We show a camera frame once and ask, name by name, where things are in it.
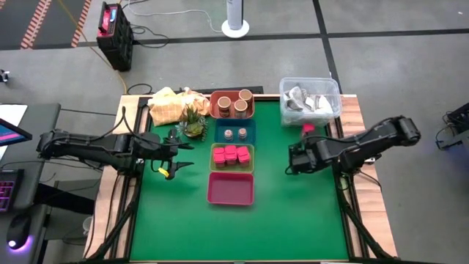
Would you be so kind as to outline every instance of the red tray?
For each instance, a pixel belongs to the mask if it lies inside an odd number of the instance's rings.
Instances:
[[[250,173],[210,173],[207,201],[216,205],[252,205],[254,177]]]
[[[235,116],[235,102],[240,99],[240,91],[215,91],[210,96],[210,115],[213,118],[236,118]],[[229,107],[229,117],[221,117],[220,112],[218,111],[218,99],[222,96],[227,96],[231,99],[232,104]],[[246,118],[251,118],[254,114],[254,99],[251,102],[251,105],[248,106],[246,110]]]

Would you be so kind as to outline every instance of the blue tray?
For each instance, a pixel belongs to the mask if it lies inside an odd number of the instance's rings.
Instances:
[[[245,128],[248,136],[244,140],[240,140],[237,131]],[[225,139],[225,130],[233,131],[233,140]],[[215,123],[215,142],[216,143],[234,143],[234,144],[252,144],[256,143],[256,122],[251,119],[217,119]]]

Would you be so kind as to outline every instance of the clear plastic bin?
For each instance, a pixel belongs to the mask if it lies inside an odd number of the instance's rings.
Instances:
[[[299,86],[306,89],[310,95],[324,95],[332,107],[332,114],[316,114],[314,112],[293,111],[287,108],[284,93]],[[339,117],[342,112],[339,85],[332,78],[294,78],[286,77],[280,81],[280,112],[281,124],[302,125],[313,123],[317,126],[326,125],[333,118]]]

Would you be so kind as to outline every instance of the gray floor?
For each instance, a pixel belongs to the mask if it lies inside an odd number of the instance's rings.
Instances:
[[[469,28],[469,2],[405,0],[321,0],[328,32]],[[245,2],[251,34],[317,33],[311,1]],[[186,9],[209,12],[213,26],[225,17],[224,1],[150,0],[140,12]],[[85,32],[94,36],[100,1],[94,0]],[[216,36],[201,13],[134,17],[169,37]],[[466,263],[469,258],[468,154],[455,147],[441,152],[435,133],[441,116],[469,98],[469,34],[418,37],[367,37],[330,40],[344,93],[357,94],[366,125],[392,115],[412,117],[422,131],[415,147],[394,148],[377,163],[385,205],[399,256],[405,260]],[[64,108],[114,113],[122,85],[88,48],[0,51],[12,82],[0,89],[2,103],[58,102]],[[128,85],[212,88],[262,85],[277,92],[285,76],[327,77],[321,40],[259,40],[170,44],[152,50],[135,47]],[[113,117],[62,112],[58,127],[99,134]],[[92,179],[94,172],[48,166],[48,177]],[[77,260],[83,247],[50,246],[46,263]]]

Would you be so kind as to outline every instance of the keyboard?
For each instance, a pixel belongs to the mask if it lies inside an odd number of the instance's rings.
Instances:
[[[23,174],[23,169],[0,169],[0,213],[13,206]]]

